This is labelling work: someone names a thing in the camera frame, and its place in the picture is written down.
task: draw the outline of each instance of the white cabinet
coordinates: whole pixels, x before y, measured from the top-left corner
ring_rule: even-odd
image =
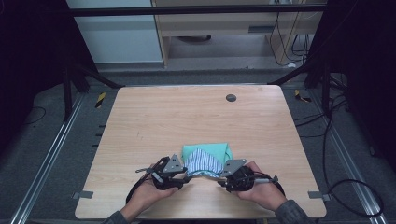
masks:
[[[151,7],[149,0],[67,0],[70,8]],[[96,64],[162,63],[154,17],[76,17]]]

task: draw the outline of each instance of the small round object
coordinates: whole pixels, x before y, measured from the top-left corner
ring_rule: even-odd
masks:
[[[234,101],[236,101],[236,96],[235,96],[234,94],[228,94],[228,95],[225,97],[225,99],[226,99],[228,102],[234,102]]]

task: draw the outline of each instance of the finger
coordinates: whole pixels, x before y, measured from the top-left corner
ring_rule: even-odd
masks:
[[[252,171],[254,172],[261,172],[262,170],[260,169],[260,167],[256,164],[255,161],[250,161],[249,163],[246,164],[247,167],[249,167]]]

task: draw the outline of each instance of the metal bracket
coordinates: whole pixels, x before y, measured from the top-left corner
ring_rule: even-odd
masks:
[[[320,191],[308,191],[308,196],[310,199],[321,198],[323,202],[329,202],[332,200],[331,194],[322,194]]]
[[[220,177],[225,177],[229,175],[233,175],[239,168],[241,168],[247,160],[228,160],[225,165],[223,172],[221,173]]]
[[[173,173],[173,172],[180,172],[183,171],[183,166],[181,165],[180,161],[176,154],[172,156],[168,163],[166,163],[165,167],[163,168],[164,173]]]
[[[72,194],[72,199],[79,199],[79,198],[87,198],[91,199],[93,195],[93,191],[82,191],[82,192],[74,192]]]

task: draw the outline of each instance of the cloth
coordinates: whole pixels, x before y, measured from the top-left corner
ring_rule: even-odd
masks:
[[[227,143],[184,146],[182,160],[187,176],[207,175],[219,178],[224,164],[233,158]]]
[[[211,154],[197,148],[186,159],[184,167],[187,168],[187,176],[207,175],[219,178],[224,164]]]
[[[227,143],[210,143],[184,146],[181,154],[182,160],[185,161],[197,148],[209,153],[219,160],[223,165],[227,160],[233,159],[233,153],[231,152]]]
[[[315,223],[294,200],[282,203],[275,211],[275,215],[281,224]]]
[[[309,218],[305,211],[294,201],[288,200],[279,206],[275,215],[280,224],[313,224],[314,220]],[[117,211],[108,217],[103,224],[127,224],[121,212]]]

